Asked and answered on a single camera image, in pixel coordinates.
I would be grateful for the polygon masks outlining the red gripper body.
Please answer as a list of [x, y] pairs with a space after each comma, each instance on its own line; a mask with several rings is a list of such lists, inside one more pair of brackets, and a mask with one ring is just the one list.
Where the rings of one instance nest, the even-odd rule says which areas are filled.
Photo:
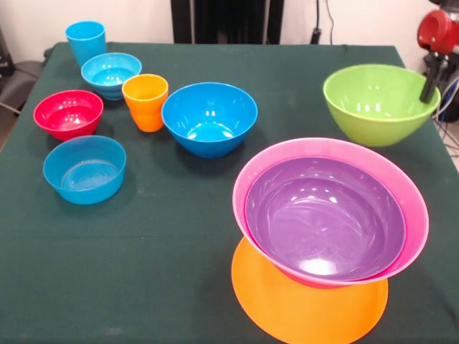
[[436, 9], [426, 14], [417, 30], [417, 43], [438, 54], [457, 54], [458, 13]]

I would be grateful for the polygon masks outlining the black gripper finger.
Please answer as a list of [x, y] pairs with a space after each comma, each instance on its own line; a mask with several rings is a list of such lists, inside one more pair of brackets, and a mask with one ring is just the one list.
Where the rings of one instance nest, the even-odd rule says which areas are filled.
[[428, 103], [437, 87], [443, 72], [448, 68], [448, 56], [438, 52], [430, 52], [424, 57], [427, 67], [426, 80], [420, 94], [420, 101]]

